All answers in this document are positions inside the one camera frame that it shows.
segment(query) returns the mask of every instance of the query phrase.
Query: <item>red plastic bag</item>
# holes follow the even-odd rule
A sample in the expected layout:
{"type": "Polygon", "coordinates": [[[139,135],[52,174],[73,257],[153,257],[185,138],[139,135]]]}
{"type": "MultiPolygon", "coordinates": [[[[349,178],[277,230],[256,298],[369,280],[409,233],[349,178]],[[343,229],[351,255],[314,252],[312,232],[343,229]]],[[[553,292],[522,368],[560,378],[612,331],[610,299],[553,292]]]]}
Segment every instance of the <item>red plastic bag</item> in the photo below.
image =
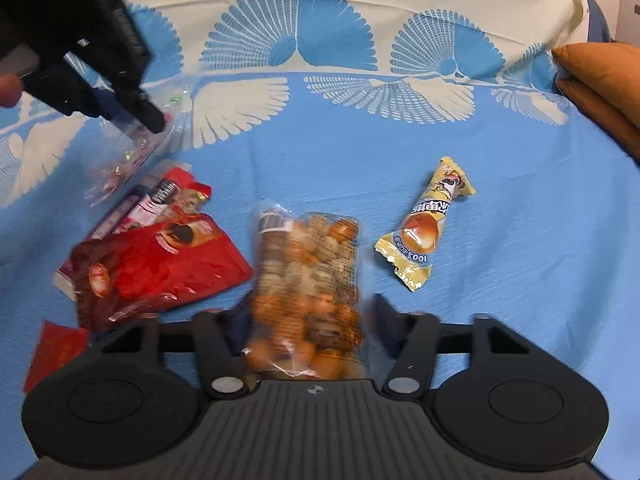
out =
{"type": "Polygon", "coordinates": [[[24,380],[24,393],[28,394],[45,377],[84,352],[88,337],[89,333],[82,328],[69,328],[45,320],[24,380]]]}
{"type": "Polygon", "coordinates": [[[205,214],[88,240],[71,253],[78,322],[108,330],[245,282],[252,269],[205,214]]]}

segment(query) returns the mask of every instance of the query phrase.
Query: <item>blue bed sheet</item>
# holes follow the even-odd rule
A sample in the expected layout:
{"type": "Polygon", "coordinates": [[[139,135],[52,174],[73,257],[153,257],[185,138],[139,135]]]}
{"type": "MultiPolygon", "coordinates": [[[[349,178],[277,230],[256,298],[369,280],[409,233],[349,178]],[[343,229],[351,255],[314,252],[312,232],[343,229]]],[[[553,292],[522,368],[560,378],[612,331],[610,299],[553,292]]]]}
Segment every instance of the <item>blue bed sheet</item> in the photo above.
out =
{"type": "MultiPolygon", "coordinates": [[[[488,313],[580,372],[610,409],[596,465],[616,480],[637,480],[640,171],[573,105],[546,92],[553,73],[544,56],[536,47],[500,80],[501,66],[471,83],[446,63],[435,76],[405,78],[400,55],[393,77],[330,70],[194,76],[193,111],[186,107],[176,117],[185,130],[173,157],[213,186],[204,211],[248,259],[251,212],[260,199],[300,213],[355,216],[366,248],[363,296],[381,292],[398,310],[431,312],[445,322],[488,313]],[[435,98],[421,97],[434,88],[435,98]],[[240,102],[210,111],[229,95],[255,99],[246,108],[240,102]],[[372,247],[399,224],[444,155],[478,193],[452,204],[433,275],[411,293],[372,247]]],[[[35,460],[20,407],[41,322],[76,322],[52,274],[110,206],[88,209],[83,197],[87,160],[110,142],[97,120],[69,126],[77,128],[62,153],[52,152],[62,161],[42,159],[47,178],[16,162],[16,155],[26,160],[48,146],[59,135],[55,121],[65,121],[32,108],[31,122],[0,116],[0,126],[8,125],[0,135],[0,480],[35,460]]],[[[249,287],[164,318],[231,307],[249,287]]],[[[442,360],[436,382],[460,366],[458,358],[442,360]]]]}

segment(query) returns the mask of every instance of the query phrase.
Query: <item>yellow wrapper end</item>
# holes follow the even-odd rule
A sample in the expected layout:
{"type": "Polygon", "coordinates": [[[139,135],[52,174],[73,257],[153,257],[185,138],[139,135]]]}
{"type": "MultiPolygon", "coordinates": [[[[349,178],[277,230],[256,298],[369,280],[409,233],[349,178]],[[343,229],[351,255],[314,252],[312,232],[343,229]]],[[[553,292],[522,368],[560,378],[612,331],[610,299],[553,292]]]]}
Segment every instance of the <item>yellow wrapper end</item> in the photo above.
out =
{"type": "Polygon", "coordinates": [[[376,250],[394,264],[396,276],[412,292],[431,276],[432,253],[442,235],[451,201],[475,192],[462,168],[444,156],[402,225],[377,241],[376,250]]]}
{"type": "Polygon", "coordinates": [[[391,241],[393,233],[384,235],[376,243],[376,250],[382,254],[388,262],[396,267],[396,276],[409,287],[411,292],[418,290],[424,282],[431,276],[431,266],[421,267],[407,260],[402,253],[398,251],[391,241]]]}

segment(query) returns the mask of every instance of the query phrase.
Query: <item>barcode label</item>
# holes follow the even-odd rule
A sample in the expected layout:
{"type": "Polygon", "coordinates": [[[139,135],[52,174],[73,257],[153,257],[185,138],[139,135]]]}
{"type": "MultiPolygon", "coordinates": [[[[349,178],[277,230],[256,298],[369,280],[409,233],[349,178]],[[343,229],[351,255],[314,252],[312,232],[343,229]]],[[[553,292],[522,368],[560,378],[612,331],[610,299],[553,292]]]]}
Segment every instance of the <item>barcode label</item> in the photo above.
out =
{"type": "Polygon", "coordinates": [[[268,233],[270,231],[289,232],[292,228],[293,220],[285,214],[277,211],[262,213],[258,220],[258,230],[261,233],[268,233]]]}

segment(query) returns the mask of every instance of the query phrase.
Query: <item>brown cushion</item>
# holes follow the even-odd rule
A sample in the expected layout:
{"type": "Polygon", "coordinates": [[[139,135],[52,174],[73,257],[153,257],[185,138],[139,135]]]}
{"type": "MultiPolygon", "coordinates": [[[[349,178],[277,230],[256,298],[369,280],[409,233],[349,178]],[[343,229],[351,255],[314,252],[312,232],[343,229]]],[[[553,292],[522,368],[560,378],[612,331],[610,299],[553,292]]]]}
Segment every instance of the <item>brown cushion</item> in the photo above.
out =
{"type": "Polygon", "coordinates": [[[626,43],[575,43],[552,53],[576,79],[640,128],[640,48],[626,43]]]}
{"type": "Polygon", "coordinates": [[[560,91],[640,164],[640,129],[578,80],[557,80],[560,91]]]}

